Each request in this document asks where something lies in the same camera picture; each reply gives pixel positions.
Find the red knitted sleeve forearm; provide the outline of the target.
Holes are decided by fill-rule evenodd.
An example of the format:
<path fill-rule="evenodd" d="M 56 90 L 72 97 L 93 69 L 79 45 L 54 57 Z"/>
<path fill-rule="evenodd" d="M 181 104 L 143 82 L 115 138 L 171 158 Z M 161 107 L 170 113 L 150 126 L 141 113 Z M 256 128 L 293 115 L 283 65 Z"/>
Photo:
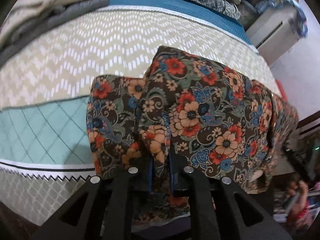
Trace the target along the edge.
<path fill-rule="evenodd" d="M 286 193 L 288 197 L 299 196 L 292 205 L 286 219 L 289 234 L 298 236 L 304 234 L 315 220 L 315 212 L 319 210 L 319 182 L 309 190 L 303 180 L 289 182 Z"/>

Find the right hand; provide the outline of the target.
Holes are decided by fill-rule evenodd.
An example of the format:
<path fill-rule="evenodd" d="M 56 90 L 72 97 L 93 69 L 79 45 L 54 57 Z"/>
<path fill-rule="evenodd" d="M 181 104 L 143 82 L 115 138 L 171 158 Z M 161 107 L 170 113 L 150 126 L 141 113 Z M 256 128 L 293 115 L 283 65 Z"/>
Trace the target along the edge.
<path fill-rule="evenodd" d="M 291 210 L 287 215 L 289 223 L 311 224 L 313 222 L 313 209 L 316 204 L 312 198 L 308 197 L 309 187 L 306 182 L 291 180 L 286 189 L 288 197 L 296 197 L 296 202 L 292 204 Z"/>

